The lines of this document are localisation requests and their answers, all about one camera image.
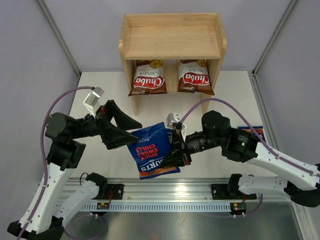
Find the Chuba cassava chips bag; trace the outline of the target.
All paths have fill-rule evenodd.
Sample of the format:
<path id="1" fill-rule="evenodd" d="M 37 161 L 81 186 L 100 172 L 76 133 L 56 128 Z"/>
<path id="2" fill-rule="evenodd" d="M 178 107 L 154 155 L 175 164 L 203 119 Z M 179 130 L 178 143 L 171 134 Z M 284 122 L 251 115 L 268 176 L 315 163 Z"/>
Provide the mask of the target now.
<path id="1" fill-rule="evenodd" d="M 162 59 L 136 60 L 133 85 L 128 96 L 167 94 Z"/>
<path id="2" fill-rule="evenodd" d="M 214 95 L 205 59 L 177 61 L 178 92 Z"/>

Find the blue Burts sea salt bag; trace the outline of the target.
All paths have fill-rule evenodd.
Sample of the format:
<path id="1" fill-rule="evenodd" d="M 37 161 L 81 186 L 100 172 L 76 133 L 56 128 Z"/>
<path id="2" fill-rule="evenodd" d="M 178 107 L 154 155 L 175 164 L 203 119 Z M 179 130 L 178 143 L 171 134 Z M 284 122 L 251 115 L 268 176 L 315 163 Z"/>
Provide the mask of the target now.
<path id="1" fill-rule="evenodd" d="M 166 138 L 164 140 L 165 149 L 170 152 L 172 150 L 172 147 L 173 147 L 173 132 L 172 132 L 172 129 L 165 128 L 165 135 L 166 135 Z"/>

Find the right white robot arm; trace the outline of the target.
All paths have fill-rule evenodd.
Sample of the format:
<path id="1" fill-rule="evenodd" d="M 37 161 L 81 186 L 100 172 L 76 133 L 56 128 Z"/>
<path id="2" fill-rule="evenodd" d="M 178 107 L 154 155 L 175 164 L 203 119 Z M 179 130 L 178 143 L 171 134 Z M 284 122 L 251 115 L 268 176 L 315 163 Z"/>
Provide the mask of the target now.
<path id="1" fill-rule="evenodd" d="M 320 166 L 306 164 L 278 150 L 248 131 L 233 128 L 230 120 L 211 110 L 201 118 L 202 131 L 185 134 L 186 127 L 177 113 L 166 118 L 172 130 L 172 151 L 160 166 L 184 167 L 191 164 L 191 155 L 220 147 L 228 160 L 256 165 L 273 172 L 275 177 L 232 174 L 222 190 L 212 189 L 213 198 L 242 199 L 254 194 L 277 193 L 296 204 L 315 208 L 320 205 Z"/>

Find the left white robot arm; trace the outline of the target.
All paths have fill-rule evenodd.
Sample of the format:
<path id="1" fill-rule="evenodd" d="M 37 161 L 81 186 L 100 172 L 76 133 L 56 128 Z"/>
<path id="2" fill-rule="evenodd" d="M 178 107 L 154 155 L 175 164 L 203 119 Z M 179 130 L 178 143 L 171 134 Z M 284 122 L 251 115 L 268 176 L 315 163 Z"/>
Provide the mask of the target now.
<path id="1" fill-rule="evenodd" d="M 95 116 L 73 118 L 56 112 L 48 117 L 45 125 L 45 136 L 52 144 L 43 179 L 23 217 L 7 228 L 8 233 L 19 239 L 59 240 L 70 220 L 86 203 L 107 197 L 107 178 L 91 173 L 75 193 L 58 204 L 86 148 L 77 139 L 100 136 L 106 148 L 112 150 L 137 142 L 138 137 L 130 130 L 142 128 L 142 124 L 122 112 L 114 100 L 99 106 Z"/>

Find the wooden two-tier shelf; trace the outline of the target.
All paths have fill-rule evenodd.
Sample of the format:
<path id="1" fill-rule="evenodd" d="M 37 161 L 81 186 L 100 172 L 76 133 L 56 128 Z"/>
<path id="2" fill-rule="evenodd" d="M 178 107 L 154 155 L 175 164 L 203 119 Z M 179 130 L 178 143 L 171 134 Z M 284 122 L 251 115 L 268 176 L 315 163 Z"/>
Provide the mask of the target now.
<path id="1" fill-rule="evenodd" d="M 128 88 L 132 88 L 137 60 L 164 60 L 168 93 L 178 91 L 178 60 L 205 60 L 212 88 L 228 48 L 219 13 L 125 14 L 118 41 Z"/>

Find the aluminium mounting rail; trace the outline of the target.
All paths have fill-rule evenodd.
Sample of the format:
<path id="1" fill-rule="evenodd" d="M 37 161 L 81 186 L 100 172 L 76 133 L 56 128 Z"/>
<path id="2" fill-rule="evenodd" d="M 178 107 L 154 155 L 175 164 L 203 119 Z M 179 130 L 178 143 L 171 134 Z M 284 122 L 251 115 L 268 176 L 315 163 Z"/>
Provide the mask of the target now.
<path id="1" fill-rule="evenodd" d="M 131 202 L 212 202 L 212 184 L 227 184 L 228 178 L 152 178 L 139 180 L 134 178 L 109 178 L 108 185 L 122 184 L 113 192 L 111 202 L 116 202 L 117 194 L 122 194 L 118 201 Z M 78 178 L 68 180 L 60 200 L 70 197 L 80 188 Z M 267 201 L 289 201 L 290 196 L 277 191 L 264 191 L 263 198 Z"/>

